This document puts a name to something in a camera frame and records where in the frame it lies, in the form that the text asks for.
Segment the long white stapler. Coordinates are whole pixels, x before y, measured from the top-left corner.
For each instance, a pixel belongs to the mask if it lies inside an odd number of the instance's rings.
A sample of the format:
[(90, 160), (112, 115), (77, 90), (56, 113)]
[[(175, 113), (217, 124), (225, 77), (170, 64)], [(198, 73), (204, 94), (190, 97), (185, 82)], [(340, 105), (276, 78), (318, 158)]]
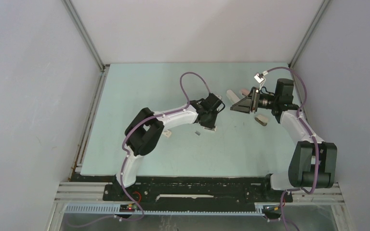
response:
[(240, 98), (232, 90), (227, 90), (226, 96), (232, 104), (235, 104), (240, 101)]

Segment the staple box tray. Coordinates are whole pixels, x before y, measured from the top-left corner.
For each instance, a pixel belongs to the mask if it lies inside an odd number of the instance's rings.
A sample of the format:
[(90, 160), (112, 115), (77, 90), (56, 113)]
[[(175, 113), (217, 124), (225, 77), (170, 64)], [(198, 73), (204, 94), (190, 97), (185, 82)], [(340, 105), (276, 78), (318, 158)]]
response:
[(204, 129), (215, 132), (217, 130), (217, 127), (213, 127), (213, 128), (204, 127)]

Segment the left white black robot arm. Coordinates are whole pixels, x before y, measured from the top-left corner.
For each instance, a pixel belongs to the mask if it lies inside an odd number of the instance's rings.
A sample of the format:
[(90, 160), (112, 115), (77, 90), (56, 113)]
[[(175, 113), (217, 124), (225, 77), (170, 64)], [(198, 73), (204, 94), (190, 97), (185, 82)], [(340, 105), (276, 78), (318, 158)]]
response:
[(186, 124), (199, 124), (215, 130), (217, 116), (224, 109), (223, 101), (213, 93), (168, 111), (154, 112), (148, 107), (141, 109), (124, 132), (122, 149), (126, 154), (116, 174), (118, 184), (114, 194), (124, 201), (132, 197), (131, 185), (136, 182), (143, 158), (155, 149), (163, 132)]

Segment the beige brown mini stapler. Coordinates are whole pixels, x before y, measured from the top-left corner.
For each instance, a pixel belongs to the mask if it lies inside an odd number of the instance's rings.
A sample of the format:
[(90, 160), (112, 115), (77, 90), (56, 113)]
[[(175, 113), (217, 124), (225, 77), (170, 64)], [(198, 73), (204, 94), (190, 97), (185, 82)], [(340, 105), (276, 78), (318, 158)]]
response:
[(268, 120), (269, 120), (268, 117), (266, 117), (264, 115), (257, 115), (255, 117), (255, 121), (258, 122), (262, 126), (267, 126)]

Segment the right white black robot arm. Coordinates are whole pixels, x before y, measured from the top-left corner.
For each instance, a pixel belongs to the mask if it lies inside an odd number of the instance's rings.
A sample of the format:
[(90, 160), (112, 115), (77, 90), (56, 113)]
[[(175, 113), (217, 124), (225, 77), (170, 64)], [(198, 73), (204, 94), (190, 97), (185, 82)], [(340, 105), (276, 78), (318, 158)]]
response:
[(296, 145), (288, 170), (270, 174), (270, 182), (261, 187), (261, 195), (267, 201), (278, 198), (281, 190), (313, 193), (315, 189), (331, 188), (335, 182), (337, 146), (316, 135), (305, 121), (299, 106), (293, 103), (293, 90), (293, 80), (280, 78), (275, 92), (253, 87), (247, 96), (230, 107), (232, 111), (247, 114), (259, 108), (271, 110)]

